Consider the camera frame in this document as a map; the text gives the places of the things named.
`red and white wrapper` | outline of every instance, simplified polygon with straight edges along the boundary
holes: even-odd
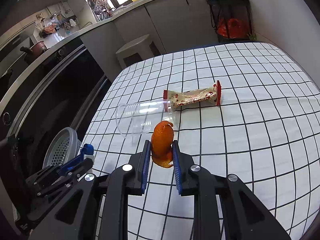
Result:
[[[204,100],[210,100],[213,105],[219,106],[221,98],[221,85],[217,80],[212,87],[197,89],[188,92],[175,92],[170,90],[163,91],[163,99],[170,100],[174,108],[184,106]]]

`wall shelf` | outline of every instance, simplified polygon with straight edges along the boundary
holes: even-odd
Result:
[[[0,36],[23,19],[61,1],[67,0],[18,0],[1,23]]]

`blue object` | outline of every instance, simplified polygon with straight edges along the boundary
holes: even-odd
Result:
[[[93,146],[91,144],[85,143],[83,148],[80,150],[80,154],[93,155]]]
[[[59,175],[66,176],[68,172],[73,169],[74,166],[78,165],[80,162],[84,160],[84,155],[93,155],[93,146],[91,144],[84,144],[78,156],[63,164],[60,168]]]
[[[180,169],[180,164],[179,164],[179,158],[178,158],[178,153],[177,149],[175,147],[175,144],[172,144],[172,155],[173,155],[173,171],[174,171],[174,176],[176,178],[176,187],[178,190],[179,195],[182,193],[182,175],[181,175],[181,169]]]
[[[143,163],[142,175],[141,175],[141,190],[142,190],[143,194],[144,194],[146,187],[147,187],[150,157],[151,157],[151,143],[149,141],[148,147],[147,147],[146,157],[145,157],[144,163]]]

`table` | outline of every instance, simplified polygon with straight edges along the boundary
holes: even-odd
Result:
[[[291,238],[299,239],[320,205],[320,93],[293,60],[267,43],[181,51],[123,70],[83,141],[94,146],[94,173],[111,173],[151,139],[144,134],[132,144],[121,136],[115,122],[119,104],[161,98],[166,89],[207,88],[216,80],[220,107],[203,101],[175,112],[180,150],[212,174],[237,174]],[[129,196],[129,240],[190,239],[193,196],[178,195],[172,172],[151,162],[145,194]],[[224,239],[221,210],[220,225]]]

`orange bag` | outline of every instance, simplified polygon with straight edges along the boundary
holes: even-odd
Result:
[[[228,20],[227,24],[230,38],[234,39],[248,37],[248,27],[243,21],[231,18]],[[223,18],[221,18],[219,21],[217,33],[221,36],[228,37],[226,25]]]

